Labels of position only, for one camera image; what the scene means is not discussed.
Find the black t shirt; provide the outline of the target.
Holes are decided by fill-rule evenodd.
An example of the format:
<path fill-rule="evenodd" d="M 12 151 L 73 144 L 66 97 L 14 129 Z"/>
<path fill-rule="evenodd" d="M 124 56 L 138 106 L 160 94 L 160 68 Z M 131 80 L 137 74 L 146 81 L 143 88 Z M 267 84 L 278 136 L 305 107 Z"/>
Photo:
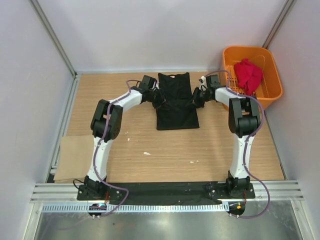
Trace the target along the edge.
<path fill-rule="evenodd" d="M 197 110 L 188 106 L 192 100 L 190 74 L 158 74 L 158 86 L 163 95 L 160 103 L 152 103 L 156 111 L 158 131 L 198 129 Z"/>

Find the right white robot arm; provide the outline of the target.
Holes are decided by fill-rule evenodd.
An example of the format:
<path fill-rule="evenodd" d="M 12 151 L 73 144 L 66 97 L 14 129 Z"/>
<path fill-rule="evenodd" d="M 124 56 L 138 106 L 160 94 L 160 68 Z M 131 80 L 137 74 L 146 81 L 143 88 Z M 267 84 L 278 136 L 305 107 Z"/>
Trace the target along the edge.
<path fill-rule="evenodd" d="M 204 107 L 209 101 L 228 105 L 228 127 L 233 134 L 234 146 L 231 166 L 225 182 L 207 185 L 211 199 L 254 199 L 255 192 L 249 171 L 251 147 L 257 131 L 262 126 L 259 101 L 252 96 L 236 93 L 222 86 L 216 72 L 200 78 L 195 88 L 191 106 Z"/>

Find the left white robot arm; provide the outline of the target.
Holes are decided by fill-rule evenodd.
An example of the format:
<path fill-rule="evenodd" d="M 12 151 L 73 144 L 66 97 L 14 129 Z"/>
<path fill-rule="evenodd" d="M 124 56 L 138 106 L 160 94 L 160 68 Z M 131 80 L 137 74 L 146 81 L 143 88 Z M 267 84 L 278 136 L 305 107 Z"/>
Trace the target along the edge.
<path fill-rule="evenodd" d="M 111 100 L 101 99 L 96 106 L 90 124 L 93 135 L 92 161 L 78 188 L 78 200 L 101 200 L 111 188 L 107 183 L 107 165 L 113 142 L 121 131 L 123 114 L 144 102 L 164 103 L 157 80 L 151 76 L 144 75 L 141 81 L 127 80 L 126 85 L 126 93 Z"/>

